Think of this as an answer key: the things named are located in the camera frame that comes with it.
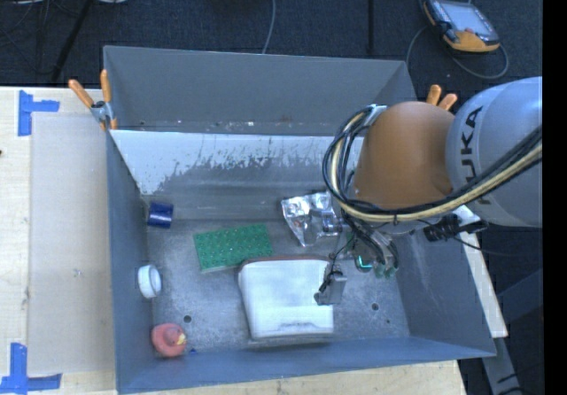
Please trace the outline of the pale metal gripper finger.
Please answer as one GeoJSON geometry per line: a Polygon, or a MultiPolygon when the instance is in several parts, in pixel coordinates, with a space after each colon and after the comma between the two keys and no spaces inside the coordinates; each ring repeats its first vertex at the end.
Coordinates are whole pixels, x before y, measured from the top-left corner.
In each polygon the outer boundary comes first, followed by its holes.
{"type": "Polygon", "coordinates": [[[330,262],[326,267],[318,291],[314,294],[318,306],[334,306],[342,301],[343,293],[347,283],[347,275],[343,273],[340,266],[330,262]]]}
{"type": "Polygon", "coordinates": [[[330,207],[320,211],[321,233],[324,236],[338,236],[344,229],[343,221],[330,207]]]}

